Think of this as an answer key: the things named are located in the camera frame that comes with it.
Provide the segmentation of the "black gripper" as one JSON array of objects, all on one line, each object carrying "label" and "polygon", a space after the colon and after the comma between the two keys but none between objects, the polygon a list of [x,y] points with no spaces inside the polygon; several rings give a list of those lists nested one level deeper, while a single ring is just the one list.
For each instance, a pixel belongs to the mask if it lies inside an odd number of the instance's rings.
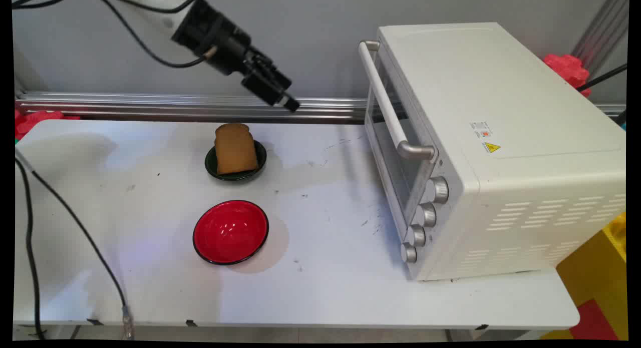
[{"label": "black gripper", "polygon": [[239,73],[242,85],[270,106],[282,106],[290,112],[300,102],[287,93],[291,79],[275,66],[273,60],[250,44],[243,31],[211,27],[204,38],[204,62],[225,76]]}]

